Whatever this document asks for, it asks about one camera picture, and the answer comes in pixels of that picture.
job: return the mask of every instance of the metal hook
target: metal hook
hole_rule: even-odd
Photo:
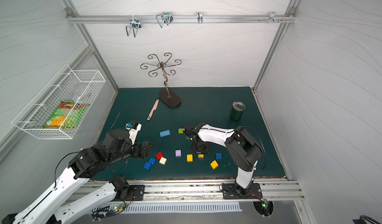
[[[174,18],[171,15],[171,12],[169,12],[169,11],[165,11],[163,13],[159,13],[158,15],[155,16],[155,18],[157,19],[157,21],[158,21],[158,23],[159,23],[161,28],[163,27],[164,23],[166,23],[166,25],[168,26],[174,20]]]
[[[198,11],[197,16],[198,16],[198,23],[199,24],[203,23],[203,14],[201,11]]]
[[[167,57],[168,55],[170,55],[170,57],[169,57],[169,59],[167,59],[167,61],[165,62],[165,64],[167,64],[167,62],[168,62],[168,61],[171,59],[171,57],[172,57],[172,54],[169,53],[169,52],[166,52],[166,53],[164,54],[165,57]]]
[[[134,34],[134,37],[137,36],[137,33],[138,33],[138,29],[141,28],[141,21],[139,21],[138,19],[135,19],[134,16],[133,16],[133,19],[130,20],[130,26],[126,26],[126,33],[127,33],[127,36],[130,35],[131,33],[131,29],[133,29],[133,34]]]
[[[280,20],[276,20],[275,19],[275,12],[272,11],[270,14],[269,14],[269,18],[267,19],[268,23],[271,23],[271,22],[280,22]]]
[[[155,55],[155,57],[157,58],[158,62],[160,63],[160,60],[159,60],[159,58],[158,58],[158,56],[156,54],[150,54],[150,55],[147,56],[147,58],[152,60],[154,58],[153,55]]]

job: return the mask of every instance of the metal bracket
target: metal bracket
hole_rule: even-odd
[[[166,23],[166,25],[168,26],[174,20],[174,18],[171,15],[171,12],[169,12],[169,11],[165,11],[163,13],[159,13],[155,17],[156,17],[156,19],[157,19],[157,21],[158,21],[158,23],[159,23],[161,28],[163,27],[164,23]]]
[[[295,12],[296,12],[296,7],[291,7],[291,8],[289,8],[287,15],[288,16],[294,16]]]
[[[272,23],[272,22],[280,22],[280,20],[276,20],[275,19],[275,16],[276,16],[276,13],[274,11],[272,11],[270,14],[269,14],[269,18],[267,19],[268,23]]]
[[[141,21],[133,18],[130,20],[130,26],[126,26],[126,33],[127,33],[127,36],[130,35],[130,32],[131,32],[131,29],[133,29],[133,34],[134,34],[134,37],[137,36],[137,33],[138,33],[138,29],[141,28]]]
[[[198,11],[197,15],[198,15],[198,23],[199,24],[203,23],[203,14],[202,14],[202,12]]]
[[[222,183],[221,187],[222,187],[222,193],[223,193],[224,199],[257,199],[257,197],[255,195],[252,195],[251,193],[249,193],[245,197],[239,197],[238,193],[235,190],[236,189],[235,184]],[[255,193],[260,198],[263,198],[263,195],[261,193],[260,184],[253,183],[250,191]]]
[[[130,185],[129,191],[133,193],[132,201],[142,201],[145,185]]]
[[[65,11],[66,11],[66,18],[74,17],[74,12],[71,8],[65,8]]]

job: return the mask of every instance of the snack bag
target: snack bag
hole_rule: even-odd
[[[69,115],[70,110],[73,109],[70,116],[65,121],[63,128],[75,128],[81,119],[81,116],[86,109],[87,105],[77,104],[75,107],[73,101],[61,101],[61,104],[55,109],[49,120],[45,123],[43,128],[60,128]]]

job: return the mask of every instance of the black cable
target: black cable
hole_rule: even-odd
[[[113,172],[119,172],[119,171],[121,171],[122,169],[126,168],[126,166],[127,166],[127,158],[125,158],[125,160],[126,160],[126,162],[125,162],[125,165],[123,166],[123,168],[121,168],[121,169],[119,169],[119,170],[115,170],[115,169],[112,167],[112,165],[110,164],[110,165],[109,165],[110,169],[111,169]]]
[[[57,172],[57,168],[58,168],[58,166],[60,165],[61,161],[64,160],[64,158],[66,158],[68,155],[76,154],[76,153],[79,153],[79,152],[68,153],[68,154],[65,155],[65,156],[59,161],[59,163],[57,164],[56,168],[54,169],[54,188],[56,188],[56,186],[57,186],[56,172]]]
[[[224,131],[216,130],[216,129],[213,129],[213,128],[200,128],[199,130],[214,130],[214,131],[218,131],[218,132],[226,133],[226,132],[224,132]]]
[[[266,154],[266,152],[265,152],[265,149],[264,149],[264,145],[262,145],[262,142],[261,142],[261,139],[260,139],[260,136],[257,134],[257,132],[252,128],[252,127],[250,127],[250,126],[241,126],[241,127],[243,127],[243,128],[250,128],[251,130],[253,130],[254,132],[255,132],[255,134],[257,135],[257,137],[259,138],[259,141],[260,141],[260,144],[261,144],[261,146],[262,146],[262,148],[263,148],[263,151],[264,151],[264,167],[262,167],[262,169],[258,169],[258,168],[256,168],[257,170],[263,170],[264,168],[265,168],[265,165],[267,164],[267,154]]]
[[[367,220],[367,221],[369,221],[370,223],[371,223],[371,222],[374,222],[375,224],[381,224],[380,222],[378,222],[378,221],[374,220],[373,218],[371,218],[371,217],[369,217],[369,216],[366,216],[366,215],[360,215],[360,219],[361,219],[361,220]]]
[[[126,198],[128,198],[128,197],[130,196],[130,194],[131,194],[131,200],[130,200],[130,203],[126,205],[125,200],[126,200]],[[119,212],[117,212],[117,213],[114,213],[114,214],[112,214],[112,215],[105,216],[105,217],[115,216],[115,215],[119,214],[120,212],[123,212],[123,211],[124,211],[130,204],[131,204],[131,201],[133,200],[133,193],[132,193],[132,192],[129,193],[129,195],[128,195],[126,198],[125,198],[124,200],[118,199],[118,200],[122,201],[122,202],[125,204],[124,208],[122,208],[122,211],[119,211]]]
[[[115,118],[115,121],[114,121],[113,125],[110,127],[109,131],[112,130],[112,127],[115,125],[115,122],[117,122],[117,119],[118,119],[119,115],[121,114],[121,112],[122,112],[122,110],[123,110],[124,108],[129,108],[129,109],[131,109],[131,112],[133,112],[133,115],[134,115],[134,122],[135,122],[135,112],[133,111],[133,109],[132,109],[131,107],[125,106],[125,107],[121,108],[120,112],[119,112],[118,115],[117,115],[117,118]]]
[[[105,210],[105,209],[107,209],[107,208],[109,208],[110,206],[106,206],[106,207],[103,207],[103,208],[101,208],[101,209],[99,209],[99,210],[96,210],[96,211],[94,211],[93,213],[92,213],[92,218],[94,218],[94,214],[98,214],[99,212],[101,212],[101,211],[103,211],[103,210]]]

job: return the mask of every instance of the aluminum rail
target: aluminum rail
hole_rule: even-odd
[[[173,15],[171,23],[198,23],[197,15]],[[135,19],[143,23],[158,23],[156,16],[134,16]],[[294,22],[295,16],[275,15],[275,20],[279,23]],[[69,23],[90,24],[90,23],[123,23],[128,24],[132,16],[73,16],[68,17]],[[267,15],[203,15],[203,23],[268,23]]]
[[[223,199],[219,189],[221,183],[233,183],[228,180],[161,180],[143,181],[128,180],[130,185],[145,185],[144,199],[142,202],[231,202]],[[297,181],[286,179],[255,179],[260,184],[263,197],[269,201],[305,200]],[[73,202],[94,190],[104,183],[93,181],[84,184],[72,194],[66,202]],[[244,199],[236,201],[257,201],[257,199]]]

